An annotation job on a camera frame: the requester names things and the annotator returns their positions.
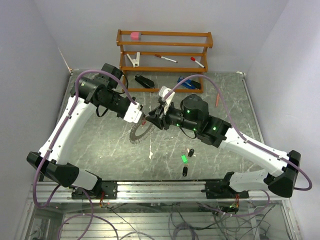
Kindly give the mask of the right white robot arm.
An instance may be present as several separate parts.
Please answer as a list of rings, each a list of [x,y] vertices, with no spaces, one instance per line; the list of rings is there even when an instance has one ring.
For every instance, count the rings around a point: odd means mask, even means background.
[[[202,143],[234,152],[261,167],[258,171],[226,173],[217,186],[207,188],[208,194],[231,198],[246,191],[269,190],[283,198],[293,195],[301,154],[295,150],[279,151],[238,133],[229,122],[210,115],[208,103],[198,95],[187,96],[180,108],[175,108],[173,103],[166,106],[160,101],[146,120],[160,130],[176,126],[193,131]]]

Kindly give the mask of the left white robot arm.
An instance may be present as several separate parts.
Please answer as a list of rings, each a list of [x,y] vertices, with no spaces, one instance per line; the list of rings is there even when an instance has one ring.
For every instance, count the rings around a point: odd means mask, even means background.
[[[120,69],[107,63],[94,79],[80,76],[51,136],[39,151],[28,154],[27,162],[59,185],[80,187],[89,198],[98,198],[102,193],[99,177],[70,164],[70,154],[84,125],[100,106],[128,123],[137,124],[143,118],[142,105],[135,98],[114,90],[122,76]]]

